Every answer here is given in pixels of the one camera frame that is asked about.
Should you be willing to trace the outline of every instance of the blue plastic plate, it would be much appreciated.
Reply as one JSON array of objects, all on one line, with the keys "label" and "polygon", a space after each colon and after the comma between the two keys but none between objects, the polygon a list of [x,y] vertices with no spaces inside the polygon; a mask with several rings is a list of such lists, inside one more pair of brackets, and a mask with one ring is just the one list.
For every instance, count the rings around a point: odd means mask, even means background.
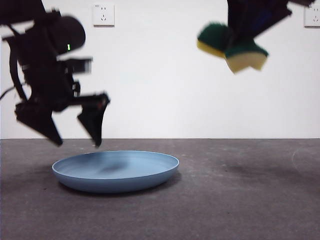
[{"label": "blue plastic plate", "polygon": [[151,188],[167,181],[179,160],[150,151],[105,151],[57,161],[52,170],[69,188],[90,193],[124,193]]}]

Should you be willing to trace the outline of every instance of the black cable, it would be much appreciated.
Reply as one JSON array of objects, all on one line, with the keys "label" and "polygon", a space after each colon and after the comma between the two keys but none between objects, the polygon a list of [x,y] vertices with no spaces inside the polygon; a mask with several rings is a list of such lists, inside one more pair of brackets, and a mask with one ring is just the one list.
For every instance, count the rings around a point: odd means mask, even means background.
[{"label": "black cable", "polygon": [[1,94],[1,96],[0,96],[0,101],[1,101],[1,99],[2,99],[8,92],[12,91],[13,89],[15,89],[14,86],[9,87],[7,90],[5,90],[5,91]]},{"label": "black cable", "polygon": [[8,26],[8,28],[11,29],[11,31],[13,32],[13,34],[14,34],[16,37],[20,35],[20,33],[18,33],[17,30],[15,30],[15,29],[11,26],[11,24],[8,24],[7,26]]}]

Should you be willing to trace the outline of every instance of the green sponge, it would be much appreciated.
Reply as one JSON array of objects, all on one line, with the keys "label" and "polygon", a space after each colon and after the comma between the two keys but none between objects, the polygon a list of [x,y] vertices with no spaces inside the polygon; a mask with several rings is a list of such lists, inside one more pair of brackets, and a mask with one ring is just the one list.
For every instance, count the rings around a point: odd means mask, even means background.
[{"label": "green sponge", "polygon": [[229,28],[222,23],[212,22],[198,36],[197,47],[209,54],[224,58]]},{"label": "green sponge", "polygon": [[268,55],[253,39],[242,41],[225,51],[226,62],[233,73],[247,67],[261,70]]},{"label": "green sponge", "polygon": [[225,58],[233,73],[247,67],[261,70],[269,55],[268,52],[258,46],[253,39],[228,46],[231,36],[232,31],[228,26],[212,22],[199,34],[197,47],[214,56]]}]

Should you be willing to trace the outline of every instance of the electrical outlet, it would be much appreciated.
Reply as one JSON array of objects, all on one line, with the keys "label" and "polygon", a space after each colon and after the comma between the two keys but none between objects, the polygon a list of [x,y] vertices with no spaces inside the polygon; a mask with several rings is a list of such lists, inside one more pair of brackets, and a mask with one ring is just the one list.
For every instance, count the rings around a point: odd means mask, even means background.
[{"label": "electrical outlet", "polygon": [[92,6],[93,26],[114,26],[115,5],[111,3],[94,4]]},{"label": "electrical outlet", "polygon": [[304,8],[304,26],[306,28],[320,27],[320,5],[311,5]]}]

